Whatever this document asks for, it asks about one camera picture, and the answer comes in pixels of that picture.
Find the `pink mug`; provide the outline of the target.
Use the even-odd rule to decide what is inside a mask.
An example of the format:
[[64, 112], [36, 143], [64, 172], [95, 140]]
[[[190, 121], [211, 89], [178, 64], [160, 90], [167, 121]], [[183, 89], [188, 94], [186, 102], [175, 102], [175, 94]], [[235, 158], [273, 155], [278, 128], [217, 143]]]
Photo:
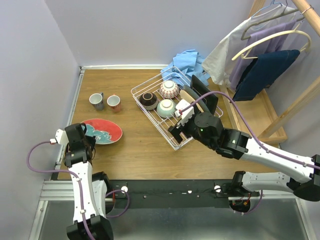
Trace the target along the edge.
[[118, 113], [121, 111], [121, 99], [119, 96], [113, 94], [107, 98], [106, 102], [113, 112]]

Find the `red teal plate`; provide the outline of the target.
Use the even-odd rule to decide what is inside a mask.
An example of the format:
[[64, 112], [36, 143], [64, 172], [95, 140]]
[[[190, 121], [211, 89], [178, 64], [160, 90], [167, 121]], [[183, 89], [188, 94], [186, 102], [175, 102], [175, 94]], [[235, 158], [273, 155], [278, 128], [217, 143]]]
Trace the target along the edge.
[[95, 137], [97, 145], [110, 145], [116, 143], [123, 136], [122, 129], [114, 122], [93, 118], [82, 122], [86, 125], [86, 135]]

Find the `grey mug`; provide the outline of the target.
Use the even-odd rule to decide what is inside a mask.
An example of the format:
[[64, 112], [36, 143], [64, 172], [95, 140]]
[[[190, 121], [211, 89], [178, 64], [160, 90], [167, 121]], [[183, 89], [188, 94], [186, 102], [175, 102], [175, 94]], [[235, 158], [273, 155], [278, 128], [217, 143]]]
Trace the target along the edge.
[[89, 97], [90, 104], [97, 110], [102, 111], [105, 108], [104, 105], [104, 93], [94, 93]]

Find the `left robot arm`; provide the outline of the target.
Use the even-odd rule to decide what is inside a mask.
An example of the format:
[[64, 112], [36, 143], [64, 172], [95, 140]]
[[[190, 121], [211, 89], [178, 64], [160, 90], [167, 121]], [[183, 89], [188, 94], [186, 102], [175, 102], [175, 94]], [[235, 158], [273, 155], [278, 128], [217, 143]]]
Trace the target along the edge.
[[63, 163], [72, 172], [74, 195], [73, 224], [66, 228], [66, 234], [70, 240], [89, 240], [87, 231], [90, 231], [96, 240], [112, 240], [114, 234], [106, 218], [105, 202], [111, 185], [103, 171], [93, 174], [96, 139], [86, 136], [86, 131], [84, 123], [75, 123], [64, 129], [68, 142]]

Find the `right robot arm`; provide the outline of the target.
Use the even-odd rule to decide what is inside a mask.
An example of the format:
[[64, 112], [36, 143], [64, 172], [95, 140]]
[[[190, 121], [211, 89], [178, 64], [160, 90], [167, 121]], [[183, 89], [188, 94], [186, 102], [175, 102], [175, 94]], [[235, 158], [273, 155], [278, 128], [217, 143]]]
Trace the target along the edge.
[[225, 128], [221, 120], [209, 112], [194, 114], [186, 122], [179, 121], [168, 131], [180, 143], [184, 134], [218, 155], [228, 159], [257, 162], [275, 170], [269, 173], [237, 171], [227, 193], [241, 196], [259, 190], [282, 191], [303, 200], [320, 200], [320, 157], [296, 155], [255, 140], [249, 134]]

